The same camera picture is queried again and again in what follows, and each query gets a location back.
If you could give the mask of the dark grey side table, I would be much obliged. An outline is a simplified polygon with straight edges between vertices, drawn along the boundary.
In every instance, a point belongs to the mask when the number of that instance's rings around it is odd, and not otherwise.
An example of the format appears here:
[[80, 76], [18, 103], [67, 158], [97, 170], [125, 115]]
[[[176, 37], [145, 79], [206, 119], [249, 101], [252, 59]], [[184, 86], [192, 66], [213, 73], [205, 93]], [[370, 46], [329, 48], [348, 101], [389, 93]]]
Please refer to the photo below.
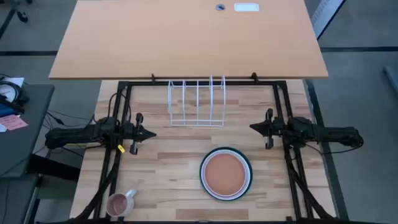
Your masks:
[[54, 89], [50, 84], [24, 86], [29, 101], [24, 104], [21, 119], [27, 126], [0, 133], [0, 178], [26, 173]]

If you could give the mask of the pink paper note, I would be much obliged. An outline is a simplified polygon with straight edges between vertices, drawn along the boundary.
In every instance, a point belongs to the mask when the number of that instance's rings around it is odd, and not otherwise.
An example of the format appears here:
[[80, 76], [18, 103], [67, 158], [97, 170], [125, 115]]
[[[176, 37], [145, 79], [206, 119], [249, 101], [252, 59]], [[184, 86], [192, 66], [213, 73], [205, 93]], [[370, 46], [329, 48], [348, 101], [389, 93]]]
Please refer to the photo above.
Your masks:
[[23, 121], [19, 115], [12, 114], [0, 118], [0, 133], [24, 128], [26, 126], [28, 126], [28, 124]]

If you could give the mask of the black chair base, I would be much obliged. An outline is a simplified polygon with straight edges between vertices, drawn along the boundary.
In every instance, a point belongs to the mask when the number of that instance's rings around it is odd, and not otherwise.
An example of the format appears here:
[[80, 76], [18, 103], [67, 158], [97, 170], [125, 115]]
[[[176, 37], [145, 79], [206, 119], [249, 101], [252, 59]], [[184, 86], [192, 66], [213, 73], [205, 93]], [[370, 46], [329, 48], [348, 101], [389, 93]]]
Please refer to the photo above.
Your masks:
[[27, 23], [29, 19], [26, 13], [19, 9], [19, 6], [22, 2], [32, 4], [33, 0], [7, 0], [7, 2], [11, 5], [12, 10], [17, 13], [18, 19], [23, 23]]

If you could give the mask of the blue flat item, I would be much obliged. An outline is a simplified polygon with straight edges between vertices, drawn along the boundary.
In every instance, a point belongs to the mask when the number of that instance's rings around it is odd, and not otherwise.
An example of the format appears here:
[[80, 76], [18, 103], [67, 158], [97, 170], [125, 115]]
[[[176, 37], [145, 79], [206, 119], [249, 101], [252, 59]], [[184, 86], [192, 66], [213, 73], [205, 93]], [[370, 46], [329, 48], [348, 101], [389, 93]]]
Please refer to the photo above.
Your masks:
[[6, 105], [0, 104], [0, 118], [4, 116], [9, 116], [12, 114], [18, 114], [18, 112]]

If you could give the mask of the white perforated computer case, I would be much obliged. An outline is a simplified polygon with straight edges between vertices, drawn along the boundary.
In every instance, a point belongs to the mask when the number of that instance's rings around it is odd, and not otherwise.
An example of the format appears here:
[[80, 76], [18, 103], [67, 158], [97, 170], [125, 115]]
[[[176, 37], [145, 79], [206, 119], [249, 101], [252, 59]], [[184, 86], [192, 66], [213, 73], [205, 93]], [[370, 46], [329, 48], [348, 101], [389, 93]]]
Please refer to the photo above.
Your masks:
[[346, 0], [321, 0], [310, 20], [317, 40], [323, 35]]

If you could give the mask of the light tan desk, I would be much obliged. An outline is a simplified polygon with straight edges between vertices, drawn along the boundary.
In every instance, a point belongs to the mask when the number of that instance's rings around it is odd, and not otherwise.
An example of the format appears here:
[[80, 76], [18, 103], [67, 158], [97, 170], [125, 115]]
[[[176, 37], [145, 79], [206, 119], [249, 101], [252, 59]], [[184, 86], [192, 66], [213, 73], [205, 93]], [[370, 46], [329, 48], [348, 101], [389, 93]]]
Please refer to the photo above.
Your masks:
[[[235, 3], [257, 3], [237, 12]], [[216, 5], [225, 5], [217, 11]], [[327, 78], [303, 0], [79, 0], [51, 79]]]

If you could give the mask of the black case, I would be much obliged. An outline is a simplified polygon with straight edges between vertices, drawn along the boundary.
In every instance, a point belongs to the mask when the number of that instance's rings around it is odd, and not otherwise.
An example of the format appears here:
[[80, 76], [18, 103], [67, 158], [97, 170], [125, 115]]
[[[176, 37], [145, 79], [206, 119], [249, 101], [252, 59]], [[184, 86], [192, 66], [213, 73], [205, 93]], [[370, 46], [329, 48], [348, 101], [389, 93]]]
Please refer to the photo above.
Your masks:
[[31, 155], [27, 164], [26, 172], [28, 174], [43, 174], [58, 177], [64, 180], [77, 182], [80, 175], [80, 169], [62, 164], [45, 157]]

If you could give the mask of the pink ceramic mug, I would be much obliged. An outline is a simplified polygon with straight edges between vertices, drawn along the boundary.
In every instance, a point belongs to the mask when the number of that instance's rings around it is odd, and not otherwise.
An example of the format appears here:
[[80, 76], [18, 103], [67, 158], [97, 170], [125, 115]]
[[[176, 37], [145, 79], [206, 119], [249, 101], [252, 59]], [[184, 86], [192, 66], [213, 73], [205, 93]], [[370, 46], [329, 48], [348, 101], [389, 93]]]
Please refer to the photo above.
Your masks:
[[111, 217], [127, 217], [133, 211], [136, 192], [131, 189], [124, 194], [112, 194], [106, 203], [106, 213]]

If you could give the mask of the orange plate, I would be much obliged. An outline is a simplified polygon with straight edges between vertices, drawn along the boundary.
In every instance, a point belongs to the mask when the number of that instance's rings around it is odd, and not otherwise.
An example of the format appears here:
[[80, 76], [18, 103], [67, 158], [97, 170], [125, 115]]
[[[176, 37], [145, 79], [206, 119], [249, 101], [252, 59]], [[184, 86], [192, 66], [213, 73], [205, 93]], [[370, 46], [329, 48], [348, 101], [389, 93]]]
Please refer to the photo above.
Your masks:
[[212, 154], [203, 166], [205, 187], [214, 195], [230, 197], [236, 195], [246, 181], [245, 166], [232, 153]]

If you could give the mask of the white rectangular desk plate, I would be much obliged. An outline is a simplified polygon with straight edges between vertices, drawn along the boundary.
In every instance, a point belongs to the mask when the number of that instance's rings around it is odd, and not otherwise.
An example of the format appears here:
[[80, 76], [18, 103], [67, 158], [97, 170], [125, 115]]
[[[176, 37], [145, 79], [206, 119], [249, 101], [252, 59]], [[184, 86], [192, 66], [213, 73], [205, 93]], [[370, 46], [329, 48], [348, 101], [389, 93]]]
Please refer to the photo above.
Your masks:
[[258, 12], [259, 5], [257, 3], [235, 3], [234, 10], [237, 12]]

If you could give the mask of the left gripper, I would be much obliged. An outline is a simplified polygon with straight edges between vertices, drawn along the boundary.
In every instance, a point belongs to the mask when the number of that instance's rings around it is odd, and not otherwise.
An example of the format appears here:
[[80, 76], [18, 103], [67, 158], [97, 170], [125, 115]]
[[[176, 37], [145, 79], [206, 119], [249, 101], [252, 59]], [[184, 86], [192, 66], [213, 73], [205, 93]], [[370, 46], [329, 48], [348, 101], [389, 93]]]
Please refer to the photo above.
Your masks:
[[142, 113], [136, 114], [136, 124], [133, 123], [126, 123], [124, 125], [124, 139], [133, 140], [129, 152], [133, 155], [138, 153], [137, 144], [139, 142], [145, 141], [150, 138], [156, 137], [156, 133], [147, 130], [145, 127], [142, 126], [143, 122], [143, 115]]

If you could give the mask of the white paper sheet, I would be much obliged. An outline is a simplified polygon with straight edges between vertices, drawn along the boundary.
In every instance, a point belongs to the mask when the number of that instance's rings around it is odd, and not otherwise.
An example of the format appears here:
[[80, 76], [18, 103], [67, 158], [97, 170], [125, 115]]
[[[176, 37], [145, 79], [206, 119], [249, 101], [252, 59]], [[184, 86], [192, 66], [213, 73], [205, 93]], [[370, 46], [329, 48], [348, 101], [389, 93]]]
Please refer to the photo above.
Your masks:
[[0, 77], [0, 94], [17, 93], [24, 84], [24, 78]]

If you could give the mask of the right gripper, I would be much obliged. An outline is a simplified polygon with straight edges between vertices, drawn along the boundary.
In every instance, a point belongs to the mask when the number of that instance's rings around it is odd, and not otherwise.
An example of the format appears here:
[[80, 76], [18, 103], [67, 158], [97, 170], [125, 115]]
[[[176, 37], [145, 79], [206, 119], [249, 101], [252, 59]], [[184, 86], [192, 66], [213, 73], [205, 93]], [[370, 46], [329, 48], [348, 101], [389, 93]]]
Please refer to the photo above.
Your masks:
[[269, 108], [266, 112], [266, 120], [260, 123], [250, 124], [249, 127], [261, 136], [266, 137], [266, 149], [274, 147], [273, 136], [283, 136], [286, 133], [286, 124], [281, 117], [275, 117], [273, 119], [273, 109]]

